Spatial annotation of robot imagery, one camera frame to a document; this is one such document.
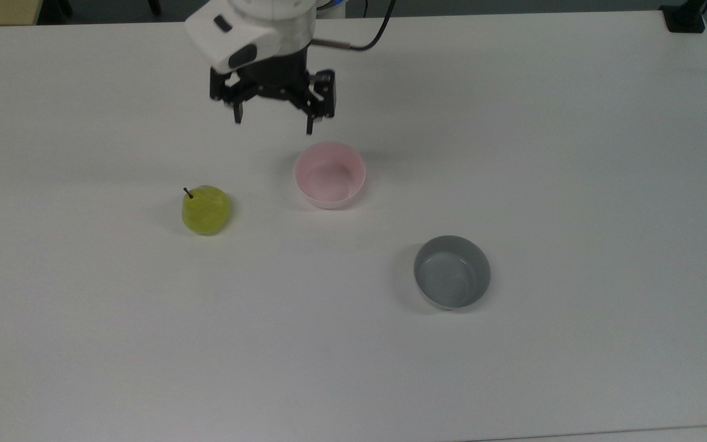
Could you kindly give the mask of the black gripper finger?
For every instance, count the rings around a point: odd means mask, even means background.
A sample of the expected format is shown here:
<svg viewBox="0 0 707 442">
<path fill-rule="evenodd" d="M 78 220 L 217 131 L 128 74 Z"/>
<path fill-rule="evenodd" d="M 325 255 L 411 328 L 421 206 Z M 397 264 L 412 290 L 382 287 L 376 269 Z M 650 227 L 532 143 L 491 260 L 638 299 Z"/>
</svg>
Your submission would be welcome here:
<svg viewBox="0 0 707 442">
<path fill-rule="evenodd" d="M 336 115 L 336 72 L 331 69 L 314 74 L 305 72 L 295 90 L 295 107 L 306 114 L 306 134 L 314 124 Z"/>
<path fill-rule="evenodd" d="M 243 103 L 246 99 L 244 98 L 244 90 L 239 86 L 239 83 L 227 84 L 232 77 L 232 72 L 221 73 L 215 68 L 210 68 L 209 97 L 213 101 L 221 101 L 225 106 L 232 109 L 234 123 L 241 124 L 244 115 Z"/>
</svg>

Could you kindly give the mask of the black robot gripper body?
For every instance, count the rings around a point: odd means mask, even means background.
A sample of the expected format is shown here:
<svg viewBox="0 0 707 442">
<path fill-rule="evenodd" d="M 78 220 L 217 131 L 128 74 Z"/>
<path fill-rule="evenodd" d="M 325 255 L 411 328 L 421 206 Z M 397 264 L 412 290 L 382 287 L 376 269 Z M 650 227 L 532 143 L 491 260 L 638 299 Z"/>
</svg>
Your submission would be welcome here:
<svg viewBox="0 0 707 442">
<path fill-rule="evenodd" d="M 307 51 L 273 56 L 236 70 L 239 81 L 230 87 L 236 103 L 261 95 L 294 103 L 311 103 Z"/>
</svg>

